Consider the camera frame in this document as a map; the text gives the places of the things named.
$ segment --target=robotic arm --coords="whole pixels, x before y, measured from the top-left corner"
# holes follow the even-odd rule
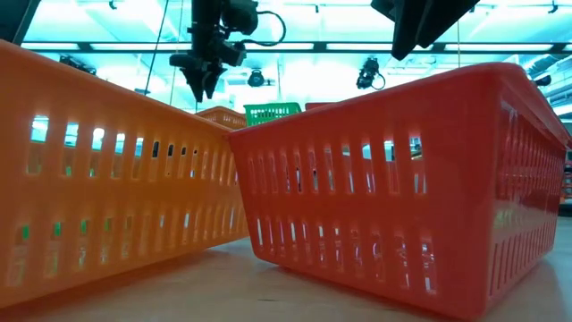
[[[372,0],[372,7],[395,21],[393,48],[396,59],[405,58],[416,45],[428,47],[479,0]],[[226,71],[223,64],[240,66],[246,58],[245,43],[275,46],[286,35],[286,25],[276,13],[257,12],[253,0],[192,0],[192,49],[187,54],[172,55],[170,64],[179,67],[197,102],[212,98],[219,77]],[[258,26],[258,15],[274,14],[280,19],[284,33],[277,42],[260,43],[242,40],[230,43],[233,32],[251,35]]]

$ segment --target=table surface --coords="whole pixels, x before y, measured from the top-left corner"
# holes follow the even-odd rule
[[[249,240],[177,258],[0,311],[0,321],[434,321],[255,258]],[[483,321],[572,321],[572,218],[556,244]]]

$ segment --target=ceiling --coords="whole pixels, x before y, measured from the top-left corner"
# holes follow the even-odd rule
[[[287,25],[290,42],[391,42],[393,23],[373,10],[371,0],[266,0],[258,10],[272,10]],[[332,102],[363,95],[356,79],[364,61],[377,57],[386,87],[445,72],[458,66],[509,60],[526,64],[536,55],[511,55],[495,51],[477,54],[416,52],[399,62],[384,51],[360,53],[264,53],[248,54],[241,67],[232,68],[220,80],[214,99],[197,104],[182,74],[168,64],[170,54],[149,51],[122,52],[123,43],[190,42],[191,0],[43,0],[30,25],[25,42],[105,42],[105,53],[71,53],[74,59],[97,69],[97,76],[127,89],[144,89],[149,96],[189,112],[223,105],[242,112],[243,105],[276,101]],[[482,0],[473,13],[445,32],[438,42],[449,43],[563,43],[572,42],[572,0]],[[260,16],[252,38],[277,40],[281,24],[271,15]],[[232,35],[231,40],[240,40]],[[43,53],[59,59],[60,53]],[[246,79],[261,69],[270,86],[251,88]],[[379,80],[374,85],[380,86]]]

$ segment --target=green basket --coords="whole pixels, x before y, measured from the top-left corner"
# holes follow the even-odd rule
[[[247,126],[270,122],[284,116],[302,112],[298,103],[270,103],[244,105],[247,112]]]

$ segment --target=black cable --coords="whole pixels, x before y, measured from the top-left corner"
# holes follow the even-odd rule
[[[155,51],[153,51],[153,58],[151,59],[151,65],[149,66],[149,75],[147,76],[147,84],[145,85],[146,96],[149,92],[149,82],[151,81],[151,73],[153,72],[153,65],[155,65],[155,57],[157,56],[157,49],[159,48],[159,42],[161,41],[161,34],[163,33],[164,19],[167,16],[167,9],[169,8],[169,1],[167,0],[164,4],[163,19],[161,20],[161,27],[159,28],[159,35],[157,36],[157,41],[155,42]]]
[[[382,78],[382,80],[383,80],[383,86],[381,86],[380,88],[376,88],[376,87],[374,87],[374,85],[372,85],[372,89],[375,89],[375,90],[385,89],[385,83],[386,83],[385,77],[383,77],[383,75],[382,75],[380,72],[377,72],[377,74]]]
[[[271,14],[273,16],[275,16],[276,18],[278,18],[278,20],[280,21],[280,24],[282,25],[282,36],[280,37],[280,39],[278,39],[278,41],[256,41],[256,40],[252,40],[252,39],[243,39],[240,41],[240,43],[242,44],[257,44],[259,46],[262,47],[273,47],[276,46],[280,43],[282,43],[284,41],[284,39],[286,38],[286,22],[284,22],[284,19],[280,16],[280,14],[275,13],[275,12],[271,12],[271,11],[262,11],[262,12],[257,12],[258,14]]]

